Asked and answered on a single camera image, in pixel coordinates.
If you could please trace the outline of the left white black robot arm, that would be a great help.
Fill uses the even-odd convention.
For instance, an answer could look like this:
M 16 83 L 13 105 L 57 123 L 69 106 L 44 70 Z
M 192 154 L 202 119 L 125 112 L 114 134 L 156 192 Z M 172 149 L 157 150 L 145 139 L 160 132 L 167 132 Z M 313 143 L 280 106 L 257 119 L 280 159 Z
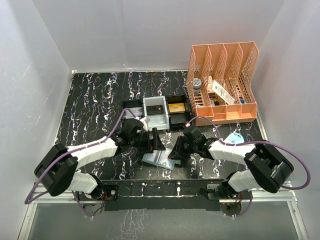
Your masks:
M 131 118 L 124 126 L 116 126 L 111 134 L 77 146 L 55 144 L 45 155 L 34 174 L 52 197 L 66 190 L 82 192 L 93 200 L 103 195 L 104 184 L 90 173 L 78 170 L 103 158 L 112 158 L 135 148 L 139 154 L 165 151 L 157 128 L 147 130 L 149 119 Z

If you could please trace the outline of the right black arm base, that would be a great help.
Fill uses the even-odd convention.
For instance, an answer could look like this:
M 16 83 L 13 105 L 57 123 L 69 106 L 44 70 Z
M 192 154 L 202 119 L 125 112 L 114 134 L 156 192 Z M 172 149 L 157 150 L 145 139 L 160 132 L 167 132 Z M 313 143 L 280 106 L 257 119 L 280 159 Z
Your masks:
M 222 183 L 208 183 L 205 187 L 200 188 L 197 193 L 199 196 L 204 196 L 208 200 L 252 200 L 253 196 L 250 191 L 243 190 L 235 191 L 229 185 Z

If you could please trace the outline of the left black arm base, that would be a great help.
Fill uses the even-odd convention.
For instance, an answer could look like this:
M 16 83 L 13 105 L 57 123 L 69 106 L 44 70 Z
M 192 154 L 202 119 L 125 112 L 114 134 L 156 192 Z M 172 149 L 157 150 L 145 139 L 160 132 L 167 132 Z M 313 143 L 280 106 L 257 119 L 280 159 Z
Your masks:
M 115 184 L 98 185 L 91 193 L 85 193 L 84 195 L 91 200 L 117 201 L 119 186 Z

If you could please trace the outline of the green card holder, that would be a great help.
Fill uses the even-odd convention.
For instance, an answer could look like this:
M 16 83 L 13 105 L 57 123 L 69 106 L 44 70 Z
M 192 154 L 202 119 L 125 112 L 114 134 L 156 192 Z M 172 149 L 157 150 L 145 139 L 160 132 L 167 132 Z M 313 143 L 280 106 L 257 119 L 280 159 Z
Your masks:
M 172 171 L 175 165 L 181 165 L 181 161 L 170 159 L 171 151 L 172 149 L 166 148 L 165 150 L 155 150 L 153 153 L 145 153 L 142 161 Z

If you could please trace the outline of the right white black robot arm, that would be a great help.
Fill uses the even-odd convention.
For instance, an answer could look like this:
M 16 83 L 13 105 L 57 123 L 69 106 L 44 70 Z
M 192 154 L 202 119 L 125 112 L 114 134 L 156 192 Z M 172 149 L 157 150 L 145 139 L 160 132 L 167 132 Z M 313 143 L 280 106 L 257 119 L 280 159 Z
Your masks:
M 267 141 L 261 144 L 232 146 L 217 138 L 207 138 L 194 125 L 185 127 L 168 155 L 171 160 L 188 160 L 192 154 L 204 159 L 227 160 L 247 166 L 247 170 L 228 175 L 214 189 L 201 189 L 202 194 L 212 194 L 223 199 L 233 199 L 242 191 L 262 188 L 277 193 L 294 171 L 294 166 Z

